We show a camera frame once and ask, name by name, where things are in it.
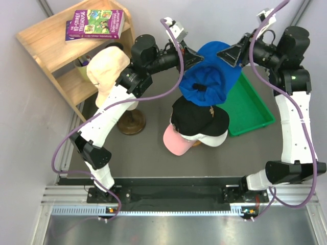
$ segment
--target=green tray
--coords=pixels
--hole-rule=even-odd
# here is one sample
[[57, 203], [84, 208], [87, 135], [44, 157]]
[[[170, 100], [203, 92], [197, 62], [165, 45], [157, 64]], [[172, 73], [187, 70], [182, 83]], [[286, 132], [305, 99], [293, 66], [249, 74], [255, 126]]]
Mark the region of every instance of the green tray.
[[275, 122], [275, 117], [243, 73], [228, 93], [226, 102], [217, 106], [229, 115], [230, 136], [238, 136]]

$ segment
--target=pink cap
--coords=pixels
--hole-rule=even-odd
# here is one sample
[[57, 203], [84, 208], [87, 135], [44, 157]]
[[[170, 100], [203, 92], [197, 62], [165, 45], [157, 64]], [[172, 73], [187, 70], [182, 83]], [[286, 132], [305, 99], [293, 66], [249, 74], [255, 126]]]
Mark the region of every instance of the pink cap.
[[177, 155], [181, 156], [188, 151], [189, 148], [195, 143], [196, 140], [184, 139], [176, 130], [174, 126], [169, 124], [165, 133], [163, 134], [163, 142], [167, 149]]

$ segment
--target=metal plate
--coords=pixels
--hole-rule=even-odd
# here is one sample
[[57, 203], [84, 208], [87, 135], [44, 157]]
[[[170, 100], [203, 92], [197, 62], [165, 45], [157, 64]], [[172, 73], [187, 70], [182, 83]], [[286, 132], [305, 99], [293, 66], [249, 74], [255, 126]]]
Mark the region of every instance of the metal plate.
[[[52, 216], [57, 235], [85, 217]], [[105, 224], [88, 220], [79, 223], [67, 234], [54, 239], [48, 229], [44, 245], [272, 245], [318, 244], [305, 209], [273, 206], [256, 222], [240, 217], [145, 216], [118, 217]]]

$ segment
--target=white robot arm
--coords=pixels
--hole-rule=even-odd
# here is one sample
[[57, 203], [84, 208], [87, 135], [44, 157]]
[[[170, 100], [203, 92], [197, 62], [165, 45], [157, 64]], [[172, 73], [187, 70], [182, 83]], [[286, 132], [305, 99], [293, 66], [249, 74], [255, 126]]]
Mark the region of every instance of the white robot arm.
[[[261, 12], [260, 20], [271, 13]], [[284, 91], [300, 107], [303, 121], [306, 123], [311, 138], [309, 102], [311, 92], [310, 74], [301, 66], [303, 54], [310, 40], [309, 32], [301, 27], [287, 27], [277, 44], [263, 41], [264, 33], [256, 39], [253, 48], [253, 61], [266, 68], [269, 82]], [[246, 33], [235, 45], [217, 53], [229, 65], [245, 66], [249, 63], [249, 47], [255, 31]], [[274, 97], [281, 115], [283, 132], [283, 153], [280, 161], [268, 161], [265, 169], [256, 174], [244, 176], [240, 183], [241, 193], [266, 190], [278, 184], [300, 183], [313, 176], [313, 157], [302, 128], [302, 120], [295, 106], [282, 94], [274, 92]], [[317, 174], [326, 172], [326, 164], [317, 161]]]
[[[131, 49], [130, 65], [121, 72], [110, 95], [96, 112], [96, 114], [100, 113], [101, 115], [70, 137], [93, 176], [106, 189], [110, 189], [114, 185], [114, 179], [108, 165], [111, 153], [103, 148], [103, 144], [119, 118], [134, 102], [118, 104], [107, 110], [105, 108], [116, 102], [141, 97], [152, 84], [152, 74], [172, 67], [179, 69], [177, 48], [183, 50], [184, 70], [203, 60], [202, 56], [185, 44], [183, 39], [187, 32], [180, 23], [171, 18], [166, 18], [166, 24], [172, 31], [179, 47], [175, 47], [173, 42], [169, 41], [164, 50], [159, 50], [153, 36], [146, 34], [137, 37]], [[95, 185], [106, 192], [97, 182]]]

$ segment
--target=book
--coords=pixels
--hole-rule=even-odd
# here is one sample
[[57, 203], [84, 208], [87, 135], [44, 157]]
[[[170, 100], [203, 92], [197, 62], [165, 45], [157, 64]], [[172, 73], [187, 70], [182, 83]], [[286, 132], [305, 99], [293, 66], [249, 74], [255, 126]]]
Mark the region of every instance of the book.
[[68, 36], [119, 39], [124, 26], [123, 10], [76, 10]]
[[65, 38], [66, 42], [80, 39], [79, 37], [69, 37], [68, 29], [69, 29], [69, 26], [71, 25], [71, 22], [72, 22], [71, 20], [66, 21], [66, 38]]

